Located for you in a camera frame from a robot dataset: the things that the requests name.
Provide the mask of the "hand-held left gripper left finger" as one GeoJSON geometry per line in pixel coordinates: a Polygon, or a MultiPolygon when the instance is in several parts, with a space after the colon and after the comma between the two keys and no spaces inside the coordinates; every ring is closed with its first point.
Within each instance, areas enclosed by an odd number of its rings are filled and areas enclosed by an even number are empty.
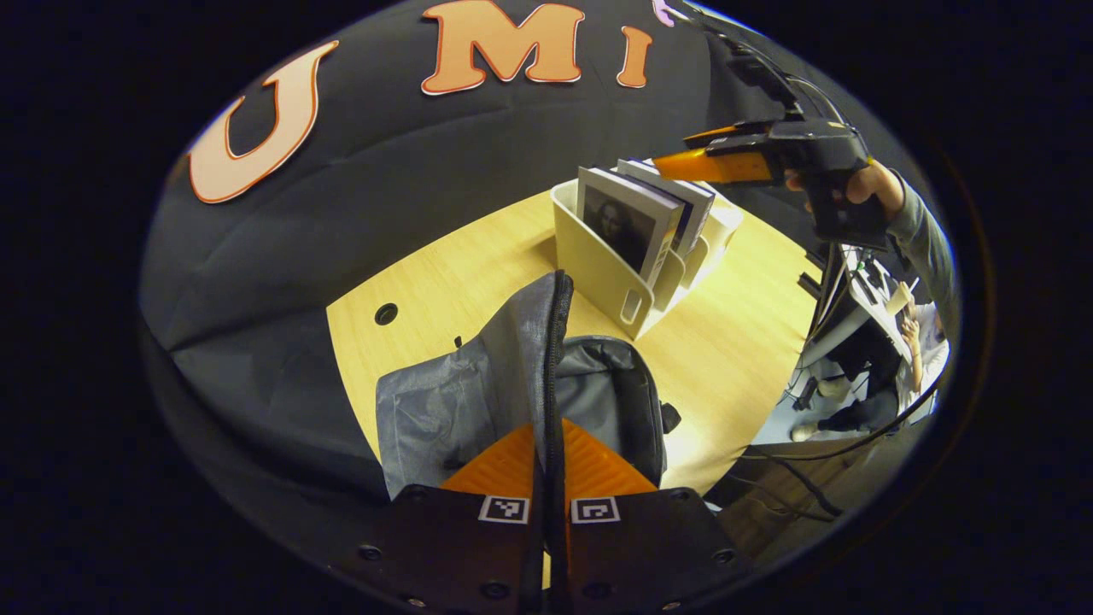
{"type": "Polygon", "coordinates": [[[522,425],[440,486],[407,485],[330,569],[400,612],[534,614],[543,506],[534,428],[522,425]]]}

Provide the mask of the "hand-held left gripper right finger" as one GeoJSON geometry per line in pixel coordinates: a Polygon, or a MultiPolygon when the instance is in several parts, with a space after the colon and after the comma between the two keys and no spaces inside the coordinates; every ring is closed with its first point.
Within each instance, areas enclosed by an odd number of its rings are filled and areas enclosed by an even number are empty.
{"type": "Polygon", "coordinates": [[[698,614],[753,573],[696,490],[656,487],[574,421],[562,433],[567,614],[698,614]]]}

